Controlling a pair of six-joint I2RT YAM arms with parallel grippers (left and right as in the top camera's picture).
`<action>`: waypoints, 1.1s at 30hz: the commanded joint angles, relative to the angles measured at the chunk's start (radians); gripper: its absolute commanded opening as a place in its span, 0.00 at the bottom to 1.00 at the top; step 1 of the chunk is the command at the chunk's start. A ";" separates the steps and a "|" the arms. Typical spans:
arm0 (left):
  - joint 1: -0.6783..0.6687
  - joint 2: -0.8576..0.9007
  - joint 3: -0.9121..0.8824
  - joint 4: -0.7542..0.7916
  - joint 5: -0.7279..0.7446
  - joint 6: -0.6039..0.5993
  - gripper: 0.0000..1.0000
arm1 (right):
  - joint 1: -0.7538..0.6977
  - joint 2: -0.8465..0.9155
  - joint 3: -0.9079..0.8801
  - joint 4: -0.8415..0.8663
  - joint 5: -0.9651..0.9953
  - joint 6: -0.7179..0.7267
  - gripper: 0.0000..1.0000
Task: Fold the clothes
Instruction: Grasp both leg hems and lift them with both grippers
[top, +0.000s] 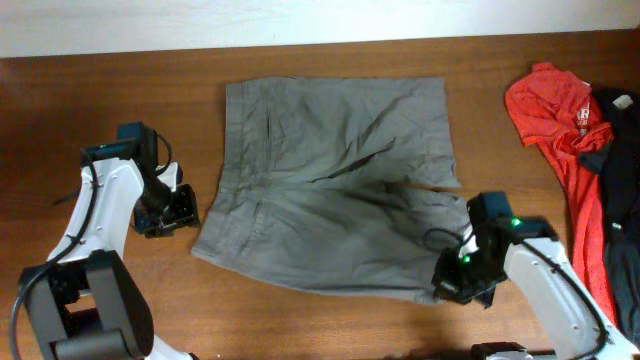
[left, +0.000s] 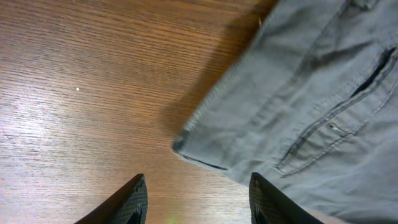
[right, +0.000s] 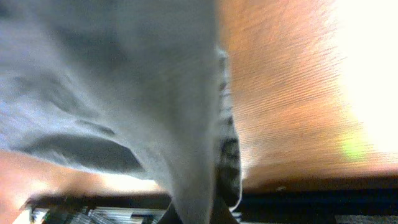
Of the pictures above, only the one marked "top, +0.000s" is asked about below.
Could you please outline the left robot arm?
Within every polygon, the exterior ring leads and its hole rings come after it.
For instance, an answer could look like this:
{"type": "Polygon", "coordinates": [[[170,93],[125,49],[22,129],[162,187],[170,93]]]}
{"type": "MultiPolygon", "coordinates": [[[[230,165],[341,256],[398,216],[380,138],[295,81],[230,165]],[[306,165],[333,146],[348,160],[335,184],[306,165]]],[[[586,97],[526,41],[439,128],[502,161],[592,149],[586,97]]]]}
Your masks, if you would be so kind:
{"type": "Polygon", "coordinates": [[[24,309],[46,359],[183,359],[155,333],[152,313],[123,262],[130,230],[169,237],[200,225],[180,165],[159,163],[165,138],[141,122],[123,124],[112,143],[81,152],[81,186],[69,224],[46,262],[24,269],[9,324],[19,355],[24,309]]]}

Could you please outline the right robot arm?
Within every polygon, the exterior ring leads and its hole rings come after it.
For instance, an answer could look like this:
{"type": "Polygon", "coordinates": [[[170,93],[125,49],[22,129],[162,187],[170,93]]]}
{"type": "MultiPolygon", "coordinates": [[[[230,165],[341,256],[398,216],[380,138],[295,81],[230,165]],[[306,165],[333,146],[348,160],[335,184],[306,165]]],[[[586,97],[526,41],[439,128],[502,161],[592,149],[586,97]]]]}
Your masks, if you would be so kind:
{"type": "Polygon", "coordinates": [[[471,232],[441,254],[437,295],[490,307],[496,287],[514,283],[546,331],[551,359],[636,359],[638,348],[607,318],[573,270],[564,245],[543,217],[517,217],[503,192],[467,203],[471,232]]]}

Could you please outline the grey shorts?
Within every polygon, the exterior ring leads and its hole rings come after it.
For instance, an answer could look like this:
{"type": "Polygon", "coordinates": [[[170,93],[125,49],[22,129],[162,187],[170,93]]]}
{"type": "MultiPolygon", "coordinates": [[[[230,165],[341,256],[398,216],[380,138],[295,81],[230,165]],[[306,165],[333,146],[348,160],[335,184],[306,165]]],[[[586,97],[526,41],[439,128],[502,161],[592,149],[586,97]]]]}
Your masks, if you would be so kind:
{"type": "Polygon", "coordinates": [[[292,290],[434,305],[436,262],[471,229],[458,185],[441,78],[231,83],[191,252],[292,290]]]}

